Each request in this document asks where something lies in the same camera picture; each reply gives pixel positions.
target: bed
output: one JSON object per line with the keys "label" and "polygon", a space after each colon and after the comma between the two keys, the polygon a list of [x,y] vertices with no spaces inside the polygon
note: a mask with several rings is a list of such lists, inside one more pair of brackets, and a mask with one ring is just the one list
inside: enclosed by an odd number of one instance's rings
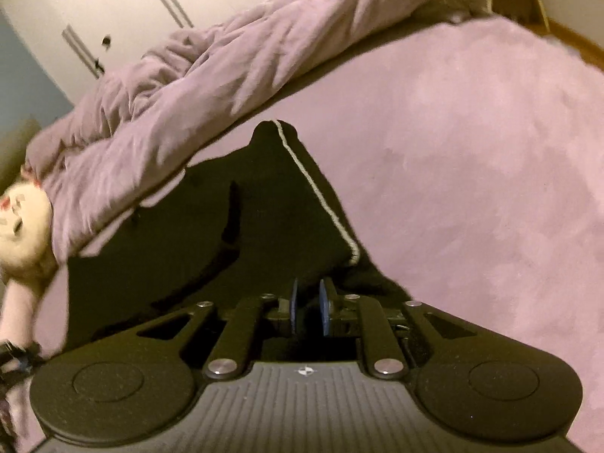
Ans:
{"label": "bed", "polygon": [[[220,98],[221,77],[232,68],[217,57],[228,49],[235,61],[248,59],[245,39],[261,35],[276,12],[265,6],[260,18],[240,15],[245,25],[235,18],[174,35],[142,64],[105,78],[30,143],[29,167],[55,208],[57,259],[98,252],[133,206],[153,205],[178,184],[182,164],[244,146],[261,120],[285,120],[385,275],[416,299],[547,350],[578,372],[584,400],[569,438],[601,451],[604,76],[513,22],[485,16],[484,2],[273,0],[273,8],[300,13],[280,38],[271,28],[267,43],[252,48],[254,59],[269,53],[262,70],[276,56],[283,64],[292,54],[271,46],[288,38],[304,60],[288,62],[285,72],[275,65],[268,77],[255,65],[241,80],[228,77],[237,89],[211,116],[207,102],[197,107],[193,99],[200,89]],[[335,16],[339,26],[309,30]],[[295,22],[308,34],[296,34]],[[203,39],[220,49],[186,54]],[[145,80],[150,63],[159,68]],[[110,86],[116,81],[121,89]],[[252,93],[259,89],[266,93]],[[181,126],[187,121],[207,127],[194,134]],[[176,141],[189,149],[171,157],[166,145]],[[153,154],[142,168],[146,148]],[[108,151],[112,163],[103,163]],[[96,183],[94,193],[87,182]],[[46,354],[61,350],[67,313],[63,266],[35,322]],[[13,391],[11,406],[19,448],[28,451],[43,435],[26,390]]]}

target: folded black clothing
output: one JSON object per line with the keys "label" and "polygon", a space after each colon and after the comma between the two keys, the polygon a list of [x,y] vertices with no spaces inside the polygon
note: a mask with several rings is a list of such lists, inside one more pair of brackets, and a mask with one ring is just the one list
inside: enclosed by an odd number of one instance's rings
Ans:
{"label": "folded black clothing", "polygon": [[96,257],[68,261],[66,349],[198,301],[232,308],[294,281],[329,276],[342,293],[410,299],[355,237],[335,192],[283,121],[250,144],[188,168],[152,208],[138,208]]}

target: silver screw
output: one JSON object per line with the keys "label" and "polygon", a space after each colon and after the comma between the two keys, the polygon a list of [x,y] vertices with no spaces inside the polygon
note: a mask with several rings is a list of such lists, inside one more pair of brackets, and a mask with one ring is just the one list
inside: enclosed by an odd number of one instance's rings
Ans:
{"label": "silver screw", "polygon": [[405,369],[405,365],[403,363],[401,363],[398,359],[392,359],[391,357],[386,357],[385,359],[376,361],[373,367],[378,373],[381,374],[395,374]]}
{"label": "silver screw", "polygon": [[215,359],[208,364],[208,371],[213,374],[228,374],[237,369],[237,363],[232,359]]}

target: ribbed surface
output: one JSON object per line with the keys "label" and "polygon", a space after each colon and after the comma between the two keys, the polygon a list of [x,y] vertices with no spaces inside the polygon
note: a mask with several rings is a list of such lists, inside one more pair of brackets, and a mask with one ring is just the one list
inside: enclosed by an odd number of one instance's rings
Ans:
{"label": "ribbed surface", "polygon": [[[576,453],[564,439],[484,446],[433,424],[401,384],[355,363],[256,364],[241,380],[209,386],[191,413],[153,439],[96,453]],[[40,453],[87,451],[50,440]]]}

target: pink blanket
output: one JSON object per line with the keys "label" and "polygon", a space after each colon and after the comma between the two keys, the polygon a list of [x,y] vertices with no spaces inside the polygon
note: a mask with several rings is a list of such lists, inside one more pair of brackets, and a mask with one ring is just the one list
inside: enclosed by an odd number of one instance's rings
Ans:
{"label": "pink blanket", "polygon": [[64,262],[201,146],[292,78],[410,16],[461,21],[485,0],[268,0],[222,25],[173,34],[105,76],[30,143]]}

